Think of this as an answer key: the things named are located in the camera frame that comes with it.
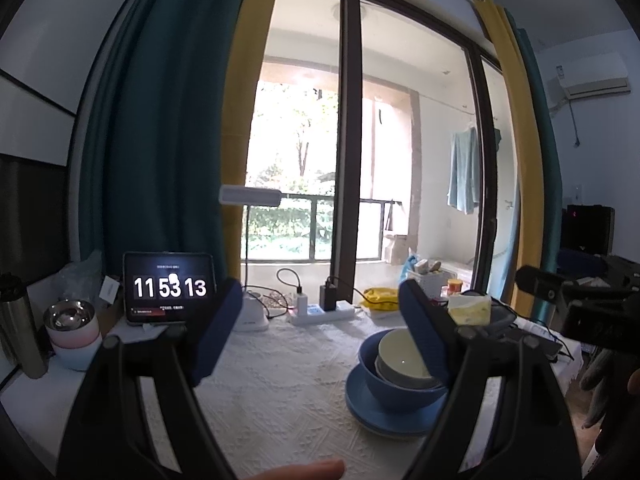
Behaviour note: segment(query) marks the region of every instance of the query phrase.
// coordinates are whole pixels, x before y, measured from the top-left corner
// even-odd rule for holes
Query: textured tablecloth
[[[373,322],[363,312],[352,321],[294,327],[275,319],[266,332],[229,338],[214,374],[196,389],[202,412],[222,451],[242,478],[289,463],[334,456],[346,460],[347,479],[401,478],[421,440],[375,436],[351,416],[344,381],[357,363],[361,342],[401,317]],[[563,392],[582,365],[580,346],[565,340],[575,361],[553,364]],[[54,357],[39,380],[17,377],[2,403],[43,462],[53,468],[66,418],[83,374]],[[142,383],[156,449],[164,465],[177,468],[151,380]],[[477,463],[490,431],[499,380],[487,383],[466,465]]]

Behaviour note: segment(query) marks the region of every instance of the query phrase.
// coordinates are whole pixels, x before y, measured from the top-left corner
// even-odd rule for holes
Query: tablet
[[[183,322],[215,294],[209,254],[125,253],[122,267],[130,324]]]

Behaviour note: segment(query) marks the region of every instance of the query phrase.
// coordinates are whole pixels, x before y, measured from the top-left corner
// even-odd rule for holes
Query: yellow bag
[[[398,290],[386,286],[374,286],[364,291],[360,304],[370,310],[398,310]]]

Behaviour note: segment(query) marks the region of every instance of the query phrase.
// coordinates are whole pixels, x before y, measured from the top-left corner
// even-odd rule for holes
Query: yellow curtain
[[[509,96],[521,200],[518,268],[523,265],[539,267],[544,227],[544,190],[540,136],[529,80],[504,9],[492,0],[474,0],[474,4],[495,46]],[[511,304],[518,314],[528,317],[533,297],[514,286]]]
[[[244,185],[255,89],[274,1],[242,0],[226,69],[220,153],[222,184]],[[222,229],[228,275],[240,278],[242,206],[222,206]]]

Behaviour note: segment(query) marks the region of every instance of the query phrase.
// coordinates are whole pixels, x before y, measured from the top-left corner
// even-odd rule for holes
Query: blue plate
[[[369,391],[362,365],[357,365],[349,373],[344,396],[351,415],[359,423],[373,433],[393,438],[415,438],[429,434],[441,408],[447,402],[447,396],[444,395],[433,404],[415,412],[389,412]]]

